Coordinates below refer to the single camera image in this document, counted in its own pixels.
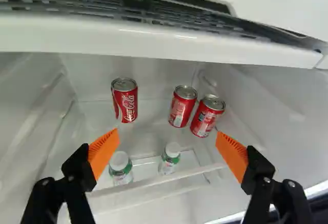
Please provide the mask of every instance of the bottle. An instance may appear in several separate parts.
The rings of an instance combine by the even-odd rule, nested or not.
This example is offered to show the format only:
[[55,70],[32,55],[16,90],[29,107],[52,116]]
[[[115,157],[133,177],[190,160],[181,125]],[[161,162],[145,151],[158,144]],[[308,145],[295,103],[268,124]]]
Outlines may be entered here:
[[133,181],[132,162],[124,151],[115,152],[109,160],[109,174],[115,186],[125,185]]
[[158,172],[161,175],[172,174],[175,172],[176,165],[180,161],[181,147],[177,142],[166,144],[158,165]]

